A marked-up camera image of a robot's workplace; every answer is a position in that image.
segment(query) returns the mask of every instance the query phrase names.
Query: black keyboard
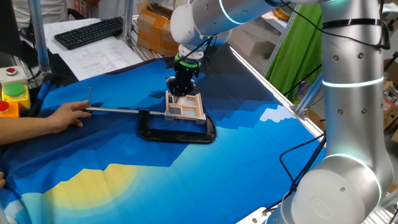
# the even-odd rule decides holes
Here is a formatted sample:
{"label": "black keyboard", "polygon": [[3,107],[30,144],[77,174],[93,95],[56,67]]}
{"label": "black keyboard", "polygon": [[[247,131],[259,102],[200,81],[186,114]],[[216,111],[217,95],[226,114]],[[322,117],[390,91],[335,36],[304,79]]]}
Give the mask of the black keyboard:
{"label": "black keyboard", "polygon": [[54,36],[68,50],[102,40],[112,35],[121,34],[123,31],[123,18],[115,17],[92,25],[74,29]]}

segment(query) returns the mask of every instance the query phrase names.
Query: blue cloth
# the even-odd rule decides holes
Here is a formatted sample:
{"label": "blue cloth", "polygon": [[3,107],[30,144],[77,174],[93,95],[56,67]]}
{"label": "blue cloth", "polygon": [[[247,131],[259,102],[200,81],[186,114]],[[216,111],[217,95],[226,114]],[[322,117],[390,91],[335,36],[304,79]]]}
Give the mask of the blue cloth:
{"label": "blue cloth", "polygon": [[[165,79],[174,75],[165,65],[157,60],[68,86],[47,82],[39,94],[40,116],[86,100],[88,87],[97,106],[164,111]],[[212,144],[145,141],[137,133],[137,116],[113,113],[93,113],[82,120],[83,128],[13,144],[0,158],[7,175],[0,200],[7,215],[21,223],[236,223],[278,201],[291,184],[280,154],[313,136],[237,60],[232,68],[195,79],[193,94],[201,93],[205,113],[216,124]],[[203,131],[189,121],[151,123]],[[293,175],[317,145],[286,155]],[[109,192],[97,198],[104,189]]]}

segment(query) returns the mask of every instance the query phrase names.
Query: red button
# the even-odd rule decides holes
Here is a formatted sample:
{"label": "red button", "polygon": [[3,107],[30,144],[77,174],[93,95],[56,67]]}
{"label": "red button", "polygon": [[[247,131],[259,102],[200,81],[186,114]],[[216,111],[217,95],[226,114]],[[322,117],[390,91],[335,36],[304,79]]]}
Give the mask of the red button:
{"label": "red button", "polygon": [[0,113],[7,112],[10,108],[10,104],[5,101],[0,101]]}
{"label": "red button", "polygon": [[16,70],[15,70],[15,68],[7,68],[6,71],[9,73],[14,73]]}
{"label": "red button", "polygon": [[13,76],[17,74],[17,70],[15,68],[7,68],[6,73],[8,76]]}

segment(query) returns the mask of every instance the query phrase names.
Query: paper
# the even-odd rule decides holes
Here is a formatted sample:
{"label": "paper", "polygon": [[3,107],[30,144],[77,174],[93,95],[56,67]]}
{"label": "paper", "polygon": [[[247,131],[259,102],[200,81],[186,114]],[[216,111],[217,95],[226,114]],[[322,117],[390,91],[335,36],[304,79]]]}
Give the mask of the paper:
{"label": "paper", "polygon": [[121,40],[62,52],[60,56],[79,81],[142,62]]}
{"label": "paper", "polygon": [[[100,19],[82,19],[78,21],[70,21],[70,22],[57,22],[53,24],[45,24],[44,25],[44,34],[45,34],[45,42],[47,47],[50,49],[51,53],[59,54],[61,52],[68,52],[62,44],[60,44],[57,40],[55,40],[54,36],[57,34],[61,34],[63,32],[67,32],[73,29],[81,28],[83,26],[88,26],[97,22],[101,22]],[[103,40],[99,40],[93,42],[91,44],[85,45],[90,46],[97,43],[107,44],[116,40],[114,37],[108,37]]]}

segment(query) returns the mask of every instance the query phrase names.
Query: green curtain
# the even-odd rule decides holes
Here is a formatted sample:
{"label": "green curtain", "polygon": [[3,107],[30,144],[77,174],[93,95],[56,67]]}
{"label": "green curtain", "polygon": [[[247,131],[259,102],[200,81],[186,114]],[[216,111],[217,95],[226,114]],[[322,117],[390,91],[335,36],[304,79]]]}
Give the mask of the green curtain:
{"label": "green curtain", "polygon": [[[322,26],[322,12],[319,4],[300,6],[298,12],[318,27]],[[321,63],[321,32],[305,19],[296,15],[284,43],[266,74],[266,79],[285,94]],[[307,81],[314,82],[320,72],[321,69]],[[297,88],[287,95],[291,102],[294,102]]]}

